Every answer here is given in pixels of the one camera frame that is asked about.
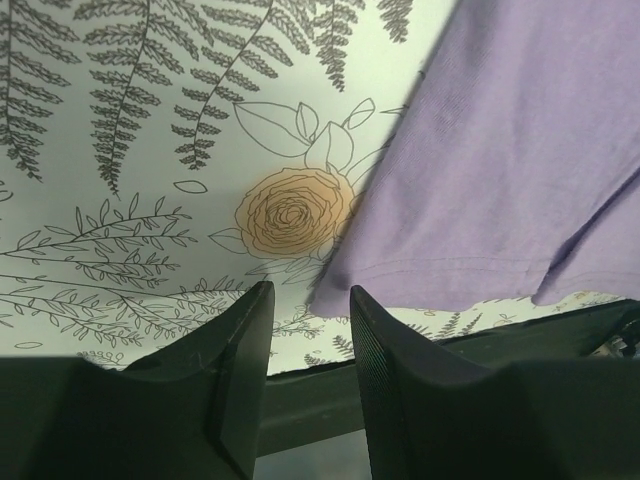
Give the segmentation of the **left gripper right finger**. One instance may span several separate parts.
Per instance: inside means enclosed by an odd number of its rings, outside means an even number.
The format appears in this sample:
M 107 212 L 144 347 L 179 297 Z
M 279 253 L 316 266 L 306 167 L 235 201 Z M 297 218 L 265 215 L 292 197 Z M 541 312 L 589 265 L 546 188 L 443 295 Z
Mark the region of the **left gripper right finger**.
M 376 479 L 635 479 L 639 308 L 437 343 L 360 287 L 351 330 Z

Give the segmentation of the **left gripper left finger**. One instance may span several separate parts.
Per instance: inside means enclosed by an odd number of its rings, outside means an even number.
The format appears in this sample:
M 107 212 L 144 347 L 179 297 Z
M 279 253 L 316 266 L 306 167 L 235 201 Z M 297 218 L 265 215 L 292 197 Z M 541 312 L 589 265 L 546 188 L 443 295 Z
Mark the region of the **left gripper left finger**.
M 5 479 L 249 479 L 257 457 L 275 292 L 122 370 L 82 357 L 1 361 Z

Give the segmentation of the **purple t shirt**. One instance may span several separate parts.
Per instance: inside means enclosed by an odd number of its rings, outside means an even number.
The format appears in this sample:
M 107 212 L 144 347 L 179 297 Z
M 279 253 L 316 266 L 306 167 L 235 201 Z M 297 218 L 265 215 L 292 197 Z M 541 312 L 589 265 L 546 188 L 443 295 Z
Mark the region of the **purple t shirt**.
M 639 296 L 639 5 L 462 1 L 314 291 L 460 311 Z

